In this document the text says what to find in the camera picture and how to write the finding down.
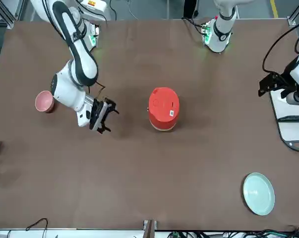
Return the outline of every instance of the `light blue plate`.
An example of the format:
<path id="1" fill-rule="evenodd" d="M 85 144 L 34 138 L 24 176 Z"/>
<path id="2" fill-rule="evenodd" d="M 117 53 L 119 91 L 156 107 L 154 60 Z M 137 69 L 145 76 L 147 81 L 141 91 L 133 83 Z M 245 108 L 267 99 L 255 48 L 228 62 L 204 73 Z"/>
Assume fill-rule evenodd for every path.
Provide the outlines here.
<path id="1" fill-rule="evenodd" d="M 273 186 L 268 178 L 260 173 L 252 173 L 246 177 L 243 195 L 248 207 L 257 215 L 265 216 L 274 208 Z"/>

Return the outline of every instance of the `red container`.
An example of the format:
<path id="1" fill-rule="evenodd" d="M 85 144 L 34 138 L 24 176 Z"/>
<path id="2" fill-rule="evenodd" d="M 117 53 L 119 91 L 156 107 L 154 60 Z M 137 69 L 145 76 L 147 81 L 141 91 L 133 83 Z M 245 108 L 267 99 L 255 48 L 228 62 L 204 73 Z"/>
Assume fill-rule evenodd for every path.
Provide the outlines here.
<path id="1" fill-rule="evenodd" d="M 159 131 L 169 131 L 177 123 L 179 98 L 170 88 L 155 88 L 148 102 L 149 120 Z"/>

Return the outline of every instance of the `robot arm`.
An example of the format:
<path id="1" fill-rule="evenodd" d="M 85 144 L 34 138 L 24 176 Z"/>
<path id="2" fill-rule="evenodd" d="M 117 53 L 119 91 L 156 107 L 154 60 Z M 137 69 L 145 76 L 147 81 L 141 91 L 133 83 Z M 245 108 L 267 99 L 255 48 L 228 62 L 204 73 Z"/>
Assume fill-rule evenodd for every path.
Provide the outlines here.
<path id="1" fill-rule="evenodd" d="M 283 89 L 281 98 L 288 104 L 299 105 L 299 55 L 292 60 L 281 75 L 270 73 L 259 82 L 258 96 Z"/>
<path id="2" fill-rule="evenodd" d="M 90 53 L 96 46 L 95 25 L 81 18 L 74 0 L 32 0 L 34 8 L 49 21 L 67 43 L 73 59 L 56 73 L 51 82 L 51 93 L 60 103 L 76 111 L 78 125 L 90 123 L 91 130 L 103 133 L 108 113 L 116 111 L 116 104 L 105 99 L 99 102 L 88 95 L 83 86 L 92 86 L 98 78 L 98 66 Z"/>
<path id="3" fill-rule="evenodd" d="M 213 52 L 222 52 L 229 43 L 232 27 L 237 17 L 236 5 L 254 0 L 213 0 L 219 15 L 202 26 L 202 41 Z"/>

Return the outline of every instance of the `bowl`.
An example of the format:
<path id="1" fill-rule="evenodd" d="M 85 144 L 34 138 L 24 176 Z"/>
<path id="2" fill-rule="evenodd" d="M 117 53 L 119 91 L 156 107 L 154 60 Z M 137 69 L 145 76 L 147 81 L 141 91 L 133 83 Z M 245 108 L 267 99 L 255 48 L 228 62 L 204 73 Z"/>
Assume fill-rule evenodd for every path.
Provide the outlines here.
<path id="1" fill-rule="evenodd" d="M 55 100 L 51 92 L 45 90 L 39 93 L 35 100 L 35 107 L 39 112 L 48 113 L 54 107 Z"/>

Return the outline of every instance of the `brown table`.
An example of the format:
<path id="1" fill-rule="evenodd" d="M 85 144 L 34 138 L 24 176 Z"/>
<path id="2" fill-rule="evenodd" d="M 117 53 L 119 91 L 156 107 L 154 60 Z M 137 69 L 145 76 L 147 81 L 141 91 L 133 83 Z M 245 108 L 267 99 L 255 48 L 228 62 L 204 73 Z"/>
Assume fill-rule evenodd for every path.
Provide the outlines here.
<path id="1" fill-rule="evenodd" d="M 238 20 L 228 48 L 214 54 L 181 20 L 102 24 L 99 64 L 103 95 L 118 104 L 111 133 L 79 128 L 59 105 L 36 111 L 55 72 L 71 58 L 47 23 L 18 22 L 0 56 L 0 228 L 41 217 L 53 228 L 276 230 L 299 225 L 299 153 L 279 138 L 268 95 L 258 98 L 262 59 L 287 21 Z M 282 70 L 293 59 L 295 33 L 270 56 Z M 155 87 L 180 98 L 179 122 L 160 133 L 149 123 Z M 92 87 L 93 95 L 99 88 Z M 251 172 L 272 182 L 268 216 L 244 205 Z"/>

